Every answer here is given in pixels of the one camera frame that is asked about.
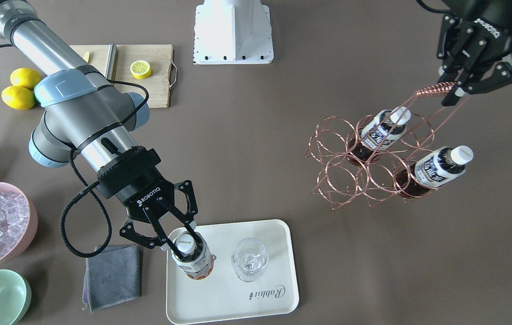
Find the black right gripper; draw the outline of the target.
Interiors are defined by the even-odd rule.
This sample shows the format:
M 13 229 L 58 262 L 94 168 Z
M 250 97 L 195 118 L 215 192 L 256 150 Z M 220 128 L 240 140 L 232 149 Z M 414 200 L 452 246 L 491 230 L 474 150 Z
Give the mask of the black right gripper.
M 192 181 L 171 183 L 156 169 L 160 162 L 154 149 L 134 146 L 99 169 L 97 189 L 105 198 L 116 196 L 126 208 L 128 218 L 120 229 L 121 237 L 148 249 L 172 250 L 181 259 L 181 251 L 166 235 L 160 219 L 173 214 L 196 245 L 202 246 L 194 231 L 197 203 Z

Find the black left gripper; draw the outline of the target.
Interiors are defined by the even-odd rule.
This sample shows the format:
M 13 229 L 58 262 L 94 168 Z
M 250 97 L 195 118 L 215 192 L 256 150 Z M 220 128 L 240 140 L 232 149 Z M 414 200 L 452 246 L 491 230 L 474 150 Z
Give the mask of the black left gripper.
M 437 57 L 441 104 L 512 84 L 512 0 L 446 0 Z

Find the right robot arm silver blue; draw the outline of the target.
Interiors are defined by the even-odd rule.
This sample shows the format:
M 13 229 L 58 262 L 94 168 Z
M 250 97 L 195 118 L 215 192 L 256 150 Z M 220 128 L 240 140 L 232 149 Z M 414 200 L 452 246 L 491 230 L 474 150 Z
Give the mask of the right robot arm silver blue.
M 67 214 L 83 197 L 100 193 L 117 197 L 128 218 L 120 236 L 143 247 L 171 250 L 181 261 L 190 253 L 181 252 L 166 235 L 160 220 L 174 215 L 192 237 L 192 243 L 205 252 L 207 245 L 194 232 L 197 204 L 191 181 L 169 182 L 157 170 L 160 163 L 153 149 L 136 144 L 130 132 L 146 123 L 142 109 L 147 97 L 120 93 L 114 81 L 87 64 L 58 37 L 26 0 L 0 0 L 0 37 L 19 49 L 42 70 L 46 77 L 34 87 L 45 113 L 33 130 L 29 151 L 46 167 L 74 164 L 81 154 L 97 172 L 97 180 L 86 184 L 68 203 L 60 217 L 60 235 L 68 249 L 79 257 L 94 257 L 97 251 L 83 253 L 72 247 L 66 230 Z

